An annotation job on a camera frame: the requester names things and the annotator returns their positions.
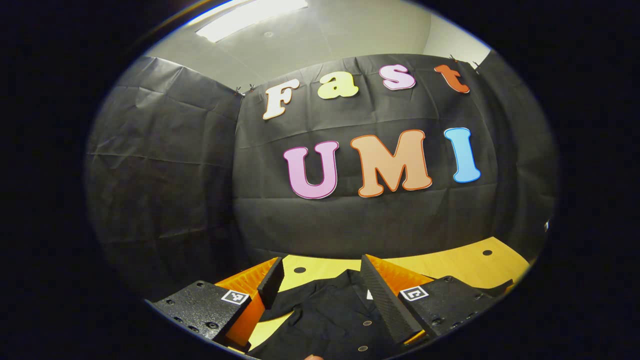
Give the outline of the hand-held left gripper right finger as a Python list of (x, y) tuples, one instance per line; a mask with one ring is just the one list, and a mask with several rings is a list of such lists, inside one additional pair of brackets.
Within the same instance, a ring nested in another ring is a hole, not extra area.
[(372, 255), (359, 270), (392, 341), (400, 348), (443, 337), (491, 308), (500, 285), (473, 287), (452, 275), (432, 278)]

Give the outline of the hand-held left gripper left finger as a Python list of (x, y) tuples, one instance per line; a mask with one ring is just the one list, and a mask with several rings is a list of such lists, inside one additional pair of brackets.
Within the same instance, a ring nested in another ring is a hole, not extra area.
[(150, 308), (204, 342), (242, 353), (265, 310), (269, 310), (285, 278), (282, 257), (274, 257), (224, 280), (197, 280)]

